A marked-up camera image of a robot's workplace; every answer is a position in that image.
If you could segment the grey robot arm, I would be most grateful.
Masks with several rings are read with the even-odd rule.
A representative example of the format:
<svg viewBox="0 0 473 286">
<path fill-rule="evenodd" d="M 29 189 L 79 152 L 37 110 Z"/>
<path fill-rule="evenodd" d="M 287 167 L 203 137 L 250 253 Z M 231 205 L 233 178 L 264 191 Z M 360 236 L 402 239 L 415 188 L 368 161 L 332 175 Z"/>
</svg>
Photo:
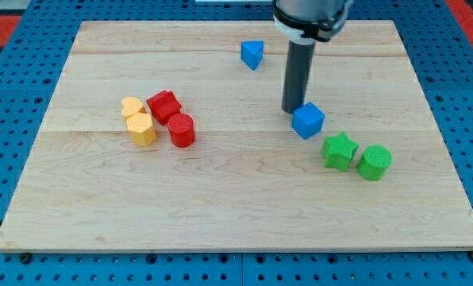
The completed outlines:
<svg viewBox="0 0 473 286">
<path fill-rule="evenodd" d="M 343 29 L 353 3 L 353 0 L 274 0 L 273 21 L 276 29 L 295 44 L 327 42 Z"/>
</svg>

